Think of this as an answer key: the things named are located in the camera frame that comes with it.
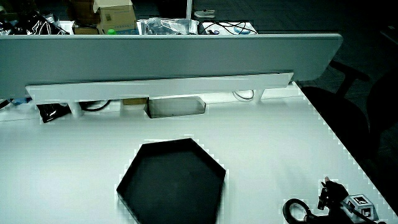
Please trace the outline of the person's right hand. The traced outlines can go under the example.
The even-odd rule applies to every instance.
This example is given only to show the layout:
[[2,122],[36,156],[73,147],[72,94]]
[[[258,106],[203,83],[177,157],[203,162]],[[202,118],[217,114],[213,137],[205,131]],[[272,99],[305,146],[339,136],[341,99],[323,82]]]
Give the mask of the person's right hand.
[[317,208],[328,208],[328,215],[306,214],[306,223],[355,224],[382,223],[374,204],[363,194],[350,195],[345,187],[325,177]]

